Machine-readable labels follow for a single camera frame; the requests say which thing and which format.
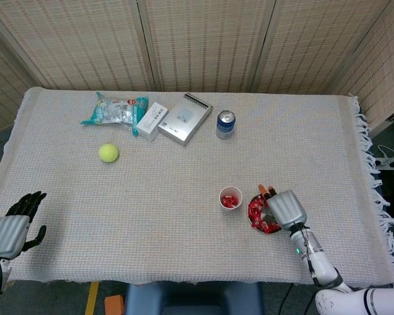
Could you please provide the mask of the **silver right hand, orange fingertips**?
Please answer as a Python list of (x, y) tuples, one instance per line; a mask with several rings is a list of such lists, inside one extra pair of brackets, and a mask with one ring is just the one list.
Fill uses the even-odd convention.
[(277, 193), (273, 187), (263, 188), (261, 195), (267, 202), (272, 216), (282, 230), (291, 231), (305, 228), (307, 213), (293, 190)]

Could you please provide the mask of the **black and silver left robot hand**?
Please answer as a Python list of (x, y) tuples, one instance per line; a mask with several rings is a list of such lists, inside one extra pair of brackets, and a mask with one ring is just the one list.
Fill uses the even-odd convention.
[(42, 191), (26, 194), (0, 218), (0, 259), (11, 261), (43, 241), (47, 232), (46, 225), (40, 227), (34, 239), (27, 241), (27, 236), (33, 218), (46, 196)]

